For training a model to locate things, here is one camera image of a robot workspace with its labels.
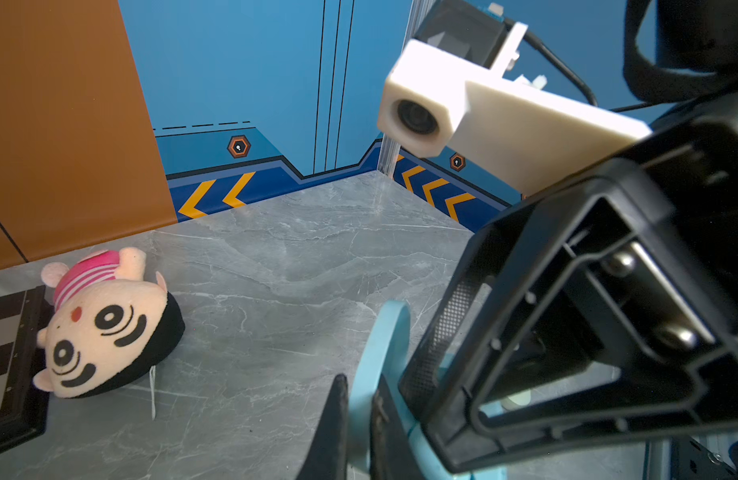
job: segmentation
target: marble floor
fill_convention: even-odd
[[[154,421],[147,379],[52,398],[46,433],[0,455],[0,480],[294,478],[382,304],[410,303],[417,341],[470,236],[372,172],[0,271],[5,295],[39,284],[50,261],[137,246],[187,325],[158,367]],[[575,452],[508,476],[635,480],[642,459],[643,446]]]

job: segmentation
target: yellow chevron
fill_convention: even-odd
[[[237,197],[239,196],[239,193],[241,190],[246,187],[246,184],[249,183],[249,180],[251,180],[252,177],[255,176],[255,172],[249,172],[248,174],[241,175],[241,178],[239,178],[239,181],[233,185],[233,188],[230,188],[230,191],[227,195],[225,195],[225,198],[222,199],[222,203],[232,206],[233,208],[238,208],[240,206],[246,205],[244,202],[240,201]]]
[[[409,190],[410,192],[414,193],[414,190],[412,189],[412,184],[410,183],[409,178],[412,175],[417,175],[420,172],[424,172],[424,171],[425,171],[425,169],[422,168],[420,165],[418,165],[417,167],[410,168],[409,170],[407,170],[407,171],[405,171],[405,172],[403,172],[401,174],[401,176],[403,177],[403,182],[407,186],[407,190]]]
[[[199,204],[201,198],[206,195],[206,192],[209,191],[214,183],[214,180],[201,182],[199,187],[195,189],[195,192],[193,192],[193,194],[184,202],[184,205],[182,205],[177,211],[180,214],[183,214],[184,216],[190,216],[191,218],[201,218],[202,216],[206,216],[204,212],[197,209],[195,206]]]
[[[427,202],[429,204],[431,204],[431,206],[435,206],[433,204],[433,197],[431,196],[431,190],[433,188],[443,187],[444,185],[446,185],[448,183],[449,182],[447,182],[443,178],[439,178],[438,180],[433,180],[431,183],[425,184],[425,185],[422,186],[422,191],[425,192],[425,198],[426,198]]]
[[[468,200],[472,200],[474,197],[471,194],[461,194],[457,197],[451,197],[446,199],[447,208],[449,209],[449,216],[452,217],[452,220],[459,222],[460,219],[457,218],[457,211],[454,209],[454,206],[457,204],[461,204],[463,202],[467,202]]]

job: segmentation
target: hexagon icon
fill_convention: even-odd
[[[230,143],[228,144],[228,151],[233,158],[246,157],[249,155],[249,148],[251,148],[251,144],[249,143],[249,139],[246,138],[246,135],[231,137]]]
[[[458,172],[465,168],[465,157],[460,154],[454,154],[452,155],[452,158],[449,159],[449,164],[451,165],[452,170]]]

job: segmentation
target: plush toy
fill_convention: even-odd
[[[95,252],[73,268],[48,264],[55,313],[38,332],[46,368],[33,384],[61,398],[117,389],[143,376],[177,346],[182,313],[164,277],[145,282],[145,254],[129,247]]]

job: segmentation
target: black cable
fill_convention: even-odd
[[[503,20],[505,21],[505,24],[510,28],[513,28],[513,26],[516,24],[515,20],[508,17],[503,17]],[[574,86],[577,87],[577,90],[582,92],[589,104],[593,105],[594,107],[599,106],[599,102],[596,101],[594,91],[592,91],[590,87],[585,82],[583,82],[582,78],[578,77],[576,73],[572,72],[571,68],[567,67],[564,62],[561,62],[561,59],[556,57],[556,54],[551,52],[550,49],[545,46],[545,43],[543,43],[543,41],[540,40],[536,34],[527,30],[527,33],[524,34],[523,39],[527,41],[529,46],[537,50],[539,54],[543,55],[550,64],[556,67],[556,70],[561,72],[564,77],[572,82]]]
[[[645,101],[642,104],[635,104],[635,105],[628,105],[627,107],[613,108],[610,111],[613,111],[618,114],[624,111],[638,110],[639,108],[654,107],[655,105],[661,105],[661,104],[655,104],[655,103],[652,103],[651,101]]]

